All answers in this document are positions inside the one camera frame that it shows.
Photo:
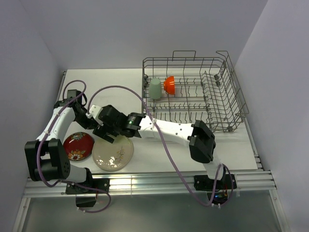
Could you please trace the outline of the green cup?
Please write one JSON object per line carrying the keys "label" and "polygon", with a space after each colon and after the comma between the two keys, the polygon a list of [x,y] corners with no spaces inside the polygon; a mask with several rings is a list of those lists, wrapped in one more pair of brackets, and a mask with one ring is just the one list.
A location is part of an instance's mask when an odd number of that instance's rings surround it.
{"label": "green cup", "polygon": [[153,78],[149,84],[149,97],[153,100],[157,100],[161,98],[161,94],[161,81],[158,78]]}

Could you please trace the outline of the orange bowl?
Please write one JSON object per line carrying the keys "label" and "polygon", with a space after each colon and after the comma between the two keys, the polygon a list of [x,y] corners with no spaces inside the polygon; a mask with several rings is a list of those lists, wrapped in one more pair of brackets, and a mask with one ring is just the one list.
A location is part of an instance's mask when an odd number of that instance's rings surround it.
{"label": "orange bowl", "polygon": [[175,79],[174,76],[169,76],[164,81],[164,90],[169,95],[175,95]]}

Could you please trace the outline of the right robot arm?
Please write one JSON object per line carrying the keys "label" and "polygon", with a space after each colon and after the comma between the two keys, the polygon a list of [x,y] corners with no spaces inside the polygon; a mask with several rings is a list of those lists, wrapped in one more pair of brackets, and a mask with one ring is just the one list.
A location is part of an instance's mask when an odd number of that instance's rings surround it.
{"label": "right robot arm", "polygon": [[180,144],[190,152],[192,160],[203,164],[213,188],[220,188],[226,181],[223,166],[214,154],[215,136],[203,121],[179,124],[146,114],[125,115],[111,105],[92,105],[86,116],[96,126],[93,134],[98,139],[92,150],[93,161],[102,170],[114,172],[124,168],[134,152],[130,139],[137,137]]}

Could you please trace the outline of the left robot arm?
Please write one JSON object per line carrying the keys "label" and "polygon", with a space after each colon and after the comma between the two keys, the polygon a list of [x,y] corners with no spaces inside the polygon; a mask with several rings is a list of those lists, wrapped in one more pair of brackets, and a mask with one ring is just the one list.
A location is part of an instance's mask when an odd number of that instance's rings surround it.
{"label": "left robot arm", "polygon": [[83,92],[69,90],[67,97],[54,105],[52,118],[42,134],[36,140],[26,142],[25,154],[32,181],[42,181],[50,188],[60,182],[71,183],[83,193],[92,191],[91,171],[71,165],[62,144],[72,122],[86,130],[97,126],[94,120],[87,118],[83,99],[86,99]]}

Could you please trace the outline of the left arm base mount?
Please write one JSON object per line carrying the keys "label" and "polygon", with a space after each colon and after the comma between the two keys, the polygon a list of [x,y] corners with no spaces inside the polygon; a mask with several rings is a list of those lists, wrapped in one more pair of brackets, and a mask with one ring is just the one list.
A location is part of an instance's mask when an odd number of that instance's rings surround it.
{"label": "left arm base mount", "polygon": [[107,209],[111,204],[111,196],[109,194],[110,179],[101,178],[94,179],[90,184],[84,183],[67,183],[66,184],[66,195],[75,195],[75,204],[79,209],[88,211],[88,208],[94,207],[98,201],[99,194],[106,194],[108,202],[103,210]]}

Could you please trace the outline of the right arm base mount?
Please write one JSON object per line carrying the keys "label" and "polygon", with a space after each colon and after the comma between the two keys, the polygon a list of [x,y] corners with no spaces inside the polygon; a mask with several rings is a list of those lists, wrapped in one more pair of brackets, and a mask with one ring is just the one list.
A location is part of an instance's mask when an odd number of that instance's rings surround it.
{"label": "right arm base mount", "polygon": [[[235,176],[232,174],[232,179],[228,174],[225,174],[221,180],[216,181],[216,187],[214,197],[212,200],[213,205],[222,206],[229,199],[229,191],[237,189],[237,183]],[[214,180],[208,178],[207,175],[195,175],[194,176],[194,188],[197,191],[207,192],[207,197],[210,200],[212,195],[212,189]]]}

